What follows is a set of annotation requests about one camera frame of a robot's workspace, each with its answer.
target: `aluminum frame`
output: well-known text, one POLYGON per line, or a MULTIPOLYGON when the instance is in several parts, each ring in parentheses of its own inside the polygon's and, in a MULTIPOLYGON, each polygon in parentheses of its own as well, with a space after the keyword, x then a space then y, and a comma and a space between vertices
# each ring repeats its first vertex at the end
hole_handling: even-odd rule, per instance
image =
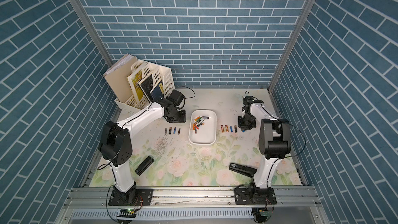
POLYGON ((276 67, 275 73, 271 79, 271 82, 269 83, 268 86, 268 91, 272 92, 274 89, 276 82, 279 79, 279 76, 282 73, 283 68, 285 67, 285 64, 287 60, 289 59, 290 53, 292 52, 292 49, 294 45, 296 44, 297 38, 299 37, 299 34, 301 32, 302 27, 304 26, 304 23, 310 14, 310 11, 312 9, 312 6, 314 5, 315 0, 306 0, 304 3, 304 6, 301 10, 300 16, 297 19, 297 23, 292 31, 292 34, 289 38, 289 41, 287 42, 287 45, 285 47, 285 50, 282 53, 281 60, 278 63, 278 66, 276 67))
MULTIPOLYGON (((171 210, 205 208, 232 208, 262 207, 263 205, 236 205, 235 187, 152 187, 154 192, 150 206, 144 209, 171 210)), ((106 208, 106 198, 109 187, 99 188, 72 188, 66 202, 56 220, 56 224, 67 224, 74 211, 103 211, 106 208)), ((310 207, 315 223, 323 221, 321 202, 313 186, 275 186, 273 187, 277 199, 276 208, 280 207, 310 207)), ((109 212, 114 213, 122 208, 131 206, 107 206, 109 212)))
POLYGON ((98 51, 101 53, 102 58, 108 65, 108 67, 111 67, 113 65, 113 61, 105 48, 101 38, 99 37, 97 31, 94 28, 93 23, 91 22, 90 18, 87 15, 86 10, 84 9, 82 2, 80 0, 68 0, 70 4, 72 5, 72 8, 76 12, 77 16, 79 17, 80 21, 82 22, 83 26, 85 27, 86 31, 90 35, 91 39, 93 40, 93 43, 97 47, 98 51))

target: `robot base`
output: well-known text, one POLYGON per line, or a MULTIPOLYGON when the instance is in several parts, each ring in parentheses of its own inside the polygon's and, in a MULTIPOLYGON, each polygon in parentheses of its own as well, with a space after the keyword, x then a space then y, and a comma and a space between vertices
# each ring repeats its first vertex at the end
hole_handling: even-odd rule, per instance
POLYGON ((235 189, 235 204, 236 205, 275 205, 276 197, 274 189, 260 189, 254 185, 253 182, 249 183, 249 189, 237 188, 235 189))
POLYGON ((142 205, 149 206, 152 200, 152 193, 153 189, 137 189, 137 185, 135 184, 135 182, 134 185, 131 187, 131 189, 126 193, 120 192, 114 186, 111 197, 109 198, 108 205, 128 206, 132 205, 136 201, 136 199, 138 199, 136 206, 139 207, 141 206, 141 197, 142 197, 142 205))

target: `blue book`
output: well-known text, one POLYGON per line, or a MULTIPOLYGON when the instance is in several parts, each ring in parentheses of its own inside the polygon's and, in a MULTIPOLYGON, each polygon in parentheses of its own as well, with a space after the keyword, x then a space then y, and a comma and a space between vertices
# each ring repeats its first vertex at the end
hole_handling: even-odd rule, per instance
POLYGON ((152 99, 155 101, 160 97, 164 97, 163 93, 163 82, 160 80, 151 90, 150 95, 152 99))

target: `mounting plate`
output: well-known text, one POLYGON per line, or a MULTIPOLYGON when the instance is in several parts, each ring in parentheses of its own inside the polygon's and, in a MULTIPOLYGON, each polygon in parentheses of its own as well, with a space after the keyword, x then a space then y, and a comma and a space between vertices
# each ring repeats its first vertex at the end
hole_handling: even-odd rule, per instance
POLYGON ((237 188, 234 192, 236 205, 266 205, 267 203, 269 204, 266 199, 268 199, 272 205, 276 204, 275 192, 272 188, 255 190, 253 197, 250 197, 250 191, 247 188, 237 188))
MULTIPOLYGON (((136 189, 136 194, 139 199, 139 202, 137 203, 137 206, 139 207, 141 205, 141 198, 142 197, 142 205, 143 206, 149 206, 150 202, 152 201, 152 194, 153 194, 153 189, 136 189)), ((116 194, 115 191, 112 191, 112 195, 109 198, 108 202, 109 206, 128 206, 129 204, 123 200, 118 194, 116 194)))

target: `white robot arm segment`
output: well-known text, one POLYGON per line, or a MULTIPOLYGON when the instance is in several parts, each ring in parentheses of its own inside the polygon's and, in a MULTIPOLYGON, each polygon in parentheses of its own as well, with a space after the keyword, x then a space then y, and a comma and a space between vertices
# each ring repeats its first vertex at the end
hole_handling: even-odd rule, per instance
MULTIPOLYGON (((127 129, 130 134, 131 146, 133 147, 133 136, 154 120, 163 117, 163 114, 163 107, 161 107, 159 103, 154 102, 150 107, 146 107, 133 116, 123 121, 119 121, 117 125, 124 130, 127 129)), ((123 163, 119 166, 115 166, 111 163, 111 167, 116 179, 115 187, 120 192, 127 192, 134 185, 134 179, 131 176, 129 162, 123 163)))

